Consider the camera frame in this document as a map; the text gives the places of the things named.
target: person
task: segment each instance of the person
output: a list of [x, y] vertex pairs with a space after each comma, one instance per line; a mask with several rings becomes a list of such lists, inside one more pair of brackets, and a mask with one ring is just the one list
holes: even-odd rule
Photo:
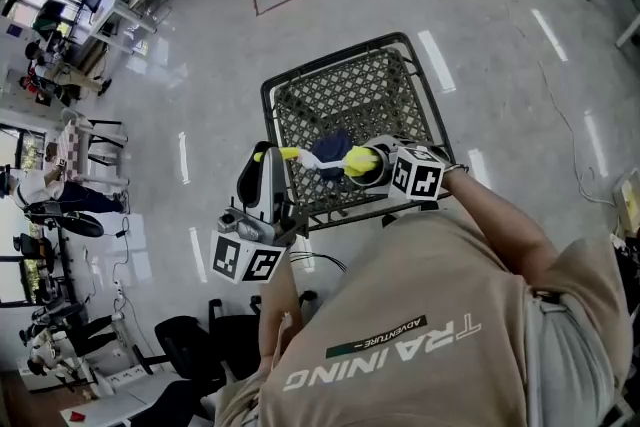
[[463, 169], [443, 187], [466, 214], [394, 221], [304, 328], [291, 265], [276, 268], [260, 367], [220, 390], [216, 427], [599, 425], [632, 350], [610, 242], [558, 254]]
[[14, 170], [21, 174], [18, 180], [11, 175], [10, 166], [0, 172], [0, 198], [11, 196], [19, 208], [24, 210], [29, 206], [45, 201], [56, 201], [62, 213], [67, 212], [128, 212], [128, 200], [125, 192], [116, 193], [113, 199], [104, 194], [83, 187], [79, 183], [60, 181], [63, 168], [56, 166], [46, 173], [40, 169], [28, 171]]
[[122, 318], [124, 318], [122, 313], [115, 313], [110, 317], [99, 318], [86, 326], [75, 327], [69, 331], [51, 333], [49, 329], [43, 329], [33, 338], [31, 355], [27, 360], [29, 370], [34, 375], [46, 375], [45, 368], [55, 370], [58, 366], [62, 366], [73, 374], [77, 369], [72, 368], [65, 360], [81, 358], [117, 340], [118, 335], [113, 331], [101, 335], [96, 333]]
[[59, 53], [46, 53], [40, 48], [38, 41], [32, 41], [24, 51], [27, 59], [36, 61], [34, 67], [38, 77], [56, 82], [59, 86], [75, 84], [86, 87], [102, 96], [111, 85], [111, 79], [102, 84], [91, 80], [77, 68], [65, 63]]

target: brown t-shirt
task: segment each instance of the brown t-shirt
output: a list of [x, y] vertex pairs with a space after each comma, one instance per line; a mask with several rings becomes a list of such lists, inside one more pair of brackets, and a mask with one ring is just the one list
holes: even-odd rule
[[[536, 290], [560, 299], [541, 306]], [[444, 213], [405, 216], [350, 266], [266, 381], [223, 390], [216, 425], [245, 422], [258, 390], [262, 427], [595, 425], [630, 354], [607, 243], [570, 246], [531, 287], [477, 228]], [[568, 397], [547, 408], [558, 384]], [[578, 407], [590, 395], [597, 404]]]

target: table leg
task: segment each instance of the table leg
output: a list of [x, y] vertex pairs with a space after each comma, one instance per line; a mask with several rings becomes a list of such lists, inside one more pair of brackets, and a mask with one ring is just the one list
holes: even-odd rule
[[122, 18], [126, 18], [127, 20], [133, 22], [133, 23], [137, 23], [140, 27], [142, 27], [143, 29], [151, 32], [151, 33], [156, 33], [158, 32], [158, 29], [156, 27], [154, 27], [153, 25], [148, 24], [147, 22], [142, 20], [142, 17], [138, 16], [137, 14], [135, 14], [132, 11], [129, 11], [128, 9], [123, 9], [120, 7], [116, 7], [116, 13], [118, 13]]
[[128, 178], [101, 178], [93, 175], [76, 175], [76, 180], [79, 182], [106, 183], [108, 185], [129, 185]]
[[622, 33], [622, 36], [620, 36], [618, 41], [616, 41], [616, 46], [620, 48], [622, 45], [624, 45], [627, 40], [635, 34], [635, 32], [638, 30], [638, 27], [640, 27], [640, 15], [636, 16], [636, 19], [631, 23], [629, 28]]
[[96, 38], [97, 40], [100, 40], [100, 41], [104, 41], [107, 45], [113, 45], [114, 47], [119, 48], [123, 52], [133, 55], [133, 49], [125, 47], [124, 45], [118, 43], [115, 39], [110, 38], [109, 36], [105, 36], [104, 34], [92, 34], [91, 37]]
[[81, 130], [85, 134], [95, 135], [96, 137], [102, 137], [103, 139], [111, 139], [113, 141], [118, 141], [120, 143], [126, 143], [129, 140], [129, 138], [125, 135], [101, 132], [100, 130], [96, 130], [95, 128], [89, 128], [84, 126], [78, 126], [77, 128], [78, 130]]

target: black and white marker cube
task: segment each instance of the black and white marker cube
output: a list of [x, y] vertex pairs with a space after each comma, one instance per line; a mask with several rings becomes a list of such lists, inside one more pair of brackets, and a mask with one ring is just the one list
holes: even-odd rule
[[398, 148], [389, 196], [414, 201], [438, 199], [445, 164], [424, 146]]
[[286, 248], [257, 244], [236, 234], [211, 233], [209, 269], [221, 278], [240, 283], [269, 283]]

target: gray floor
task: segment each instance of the gray floor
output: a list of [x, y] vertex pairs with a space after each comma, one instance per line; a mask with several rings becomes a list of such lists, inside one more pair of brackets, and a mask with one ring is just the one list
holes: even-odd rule
[[[257, 0], [261, 11], [280, 1]], [[473, 164], [493, 190], [540, 222], [559, 248], [615, 224], [613, 209], [579, 193], [571, 133], [554, 109], [540, 64], [575, 131], [585, 189], [609, 199], [618, 177], [637, 165], [640, 149], [640, 54], [631, 44], [614, 47], [635, 16], [630, 0], [293, 0], [259, 17], [252, 0], [171, 0], [170, 6], [157, 34], [137, 35], [143, 53], [117, 60], [110, 91], [81, 106], [122, 120], [130, 136], [124, 167], [131, 178], [132, 255], [117, 277], [154, 349], [156, 323], [180, 314], [206, 319], [214, 297], [227, 311], [240, 311], [255, 293], [202, 266], [231, 179], [265, 137], [262, 82], [386, 33], [405, 32], [413, 41], [458, 160]], [[532, 9], [547, 20], [568, 60], [559, 59]], [[418, 38], [425, 30], [455, 90], [442, 91]], [[120, 227], [120, 216], [103, 220], [110, 233]], [[319, 233], [311, 245], [348, 263], [378, 227], [369, 221]], [[126, 254], [122, 240], [72, 241], [78, 254], [83, 244], [98, 288], [90, 313], [108, 313], [112, 268]], [[87, 294], [91, 276], [77, 265], [79, 291]], [[326, 294], [339, 271], [318, 261], [300, 268], [298, 277], [301, 287]], [[125, 313], [137, 336], [129, 306]]]

